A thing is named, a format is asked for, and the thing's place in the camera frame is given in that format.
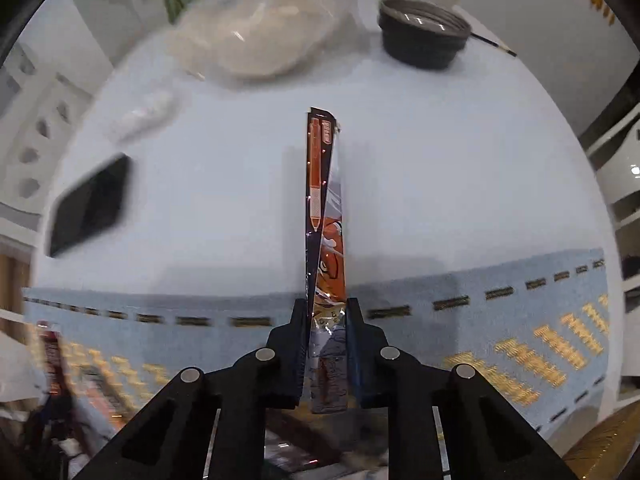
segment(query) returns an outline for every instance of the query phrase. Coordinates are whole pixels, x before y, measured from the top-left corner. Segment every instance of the smartphone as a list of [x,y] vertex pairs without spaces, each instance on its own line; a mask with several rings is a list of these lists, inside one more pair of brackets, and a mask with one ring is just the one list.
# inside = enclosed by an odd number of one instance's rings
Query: smartphone
[[52,258],[113,227],[122,216],[131,160],[119,156],[59,200],[49,239]]

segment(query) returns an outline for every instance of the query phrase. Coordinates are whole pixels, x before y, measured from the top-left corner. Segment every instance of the gold stripe pattern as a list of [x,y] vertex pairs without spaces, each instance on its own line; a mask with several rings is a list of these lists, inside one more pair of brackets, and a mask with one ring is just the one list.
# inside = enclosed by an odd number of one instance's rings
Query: gold stripe pattern
[[538,327],[533,331],[533,335],[541,338],[555,353],[569,361],[576,370],[584,368],[589,362],[566,339],[559,336],[555,330],[551,330],[549,325]]
[[589,319],[593,321],[593,324],[600,330],[605,336],[609,337],[609,323],[602,319],[600,313],[595,309],[591,303],[587,303],[582,307],[582,311],[589,316]]
[[567,325],[571,331],[580,338],[580,341],[591,350],[594,354],[600,355],[604,348],[594,338],[590,330],[584,325],[581,319],[578,319],[573,314],[565,314],[560,318],[560,323]]
[[472,352],[460,352],[444,359],[447,367],[453,367],[462,363],[472,365],[482,376],[497,390],[508,396],[513,402],[529,406],[540,398],[540,392],[519,383],[508,374],[500,373],[495,366],[487,366],[484,361],[474,358]]
[[606,310],[609,310],[609,295],[608,294],[599,295],[598,303],[601,304]]
[[555,365],[545,361],[542,356],[536,354],[524,343],[518,344],[518,340],[514,337],[496,343],[494,349],[496,352],[505,352],[508,357],[515,359],[525,370],[541,376],[545,381],[551,383],[554,388],[557,388],[566,380],[566,374],[558,370]]

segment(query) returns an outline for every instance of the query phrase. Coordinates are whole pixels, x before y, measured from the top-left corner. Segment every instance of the black rectangular object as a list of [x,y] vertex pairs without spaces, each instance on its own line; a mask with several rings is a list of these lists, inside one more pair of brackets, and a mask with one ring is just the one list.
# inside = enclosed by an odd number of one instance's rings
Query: black rectangular object
[[49,256],[54,258],[118,223],[130,165],[130,158],[121,155],[60,199],[51,230]]

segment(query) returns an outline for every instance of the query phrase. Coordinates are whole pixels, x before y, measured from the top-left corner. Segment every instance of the plastic bag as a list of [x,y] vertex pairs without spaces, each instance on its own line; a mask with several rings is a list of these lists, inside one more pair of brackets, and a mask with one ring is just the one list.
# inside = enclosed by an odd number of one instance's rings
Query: plastic bag
[[357,0],[199,0],[170,35],[184,69],[240,78],[286,72],[340,25]]

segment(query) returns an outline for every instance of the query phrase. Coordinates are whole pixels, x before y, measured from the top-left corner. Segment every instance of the snack wrapper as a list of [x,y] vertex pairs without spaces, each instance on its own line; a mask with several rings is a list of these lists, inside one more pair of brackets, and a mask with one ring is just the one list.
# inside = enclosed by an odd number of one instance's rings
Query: snack wrapper
[[347,359],[338,166],[338,125],[324,110],[307,116],[306,300],[308,359],[314,413],[347,409]]

